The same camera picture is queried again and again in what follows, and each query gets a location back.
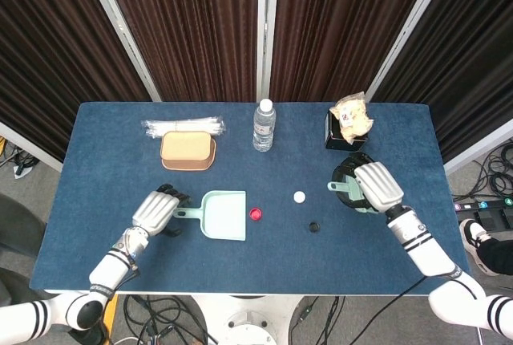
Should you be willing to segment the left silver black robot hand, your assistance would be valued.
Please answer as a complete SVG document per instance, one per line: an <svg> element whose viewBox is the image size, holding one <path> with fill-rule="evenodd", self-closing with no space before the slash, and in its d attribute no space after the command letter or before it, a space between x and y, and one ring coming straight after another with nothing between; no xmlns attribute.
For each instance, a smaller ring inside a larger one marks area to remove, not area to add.
<svg viewBox="0 0 513 345"><path fill-rule="evenodd" d="M163 184L144 199L132 216L132 225L143 229L149 237L158 235L166 228L174 211L189 200L189 195Z"/></svg>

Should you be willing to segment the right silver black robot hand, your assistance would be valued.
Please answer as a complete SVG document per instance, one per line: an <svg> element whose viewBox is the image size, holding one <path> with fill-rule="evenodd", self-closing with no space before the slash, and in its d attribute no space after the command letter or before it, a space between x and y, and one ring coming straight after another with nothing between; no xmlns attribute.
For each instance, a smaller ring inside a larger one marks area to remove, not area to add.
<svg viewBox="0 0 513 345"><path fill-rule="evenodd" d="M351 152L333 171L330 192L359 213L385 213L402 204L404 192L381 162Z"/></svg>

